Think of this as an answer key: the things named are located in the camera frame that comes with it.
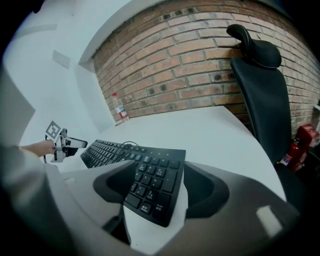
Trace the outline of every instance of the red fire extinguisher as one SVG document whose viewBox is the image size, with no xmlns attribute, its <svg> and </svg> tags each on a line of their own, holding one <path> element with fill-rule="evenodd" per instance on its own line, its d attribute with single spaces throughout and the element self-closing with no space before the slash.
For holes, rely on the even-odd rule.
<svg viewBox="0 0 320 256">
<path fill-rule="evenodd" d="M 295 138 L 293 141 L 291 141 L 289 151 L 280 160 L 281 164 L 284 164 L 285 166 L 287 166 L 290 163 L 291 159 L 298 154 L 300 149 L 299 142 L 300 142 L 300 139 L 298 138 Z"/>
</svg>

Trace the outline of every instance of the office chair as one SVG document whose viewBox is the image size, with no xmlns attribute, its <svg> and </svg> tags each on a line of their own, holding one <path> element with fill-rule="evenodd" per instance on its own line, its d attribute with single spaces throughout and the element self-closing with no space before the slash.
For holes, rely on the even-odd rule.
<svg viewBox="0 0 320 256">
<path fill-rule="evenodd" d="M 243 57 L 233 57 L 231 67 L 245 100 L 253 135 L 274 165 L 287 201 L 302 213 L 307 189 L 285 165 L 277 163 L 291 141 L 287 85 L 277 69 L 282 60 L 280 52 L 268 41 L 252 39 L 242 25 L 230 25 L 226 32 L 241 41 Z"/>
</svg>

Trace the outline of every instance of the keyboard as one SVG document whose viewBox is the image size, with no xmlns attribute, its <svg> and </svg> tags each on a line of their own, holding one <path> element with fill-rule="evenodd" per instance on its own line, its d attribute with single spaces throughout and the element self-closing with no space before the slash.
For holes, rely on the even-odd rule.
<svg viewBox="0 0 320 256">
<path fill-rule="evenodd" d="M 123 205 L 146 220 L 167 227 L 177 202 L 186 151 L 97 139 L 82 154 L 88 168 L 135 161 L 135 182 Z"/>
</svg>

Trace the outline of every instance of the desk surface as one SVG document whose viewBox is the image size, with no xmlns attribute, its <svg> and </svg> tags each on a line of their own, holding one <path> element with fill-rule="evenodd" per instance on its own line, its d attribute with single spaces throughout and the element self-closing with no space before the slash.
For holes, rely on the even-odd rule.
<svg viewBox="0 0 320 256">
<path fill-rule="evenodd" d="M 145 147 L 184 149 L 186 161 L 250 177 L 286 200 L 280 180 L 265 151 L 247 128 L 223 106 L 133 118 L 108 129 L 96 139 L 116 143 L 133 141 Z M 79 157 L 83 151 L 80 149 L 64 169 L 86 169 Z M 131 246 L 147 254 L 156 252 L 183 227 L 183 215 L 187 207 L 188 193 L 183 180 L 168 228 L 155 225 L 125 207 Z"/>
</svg>

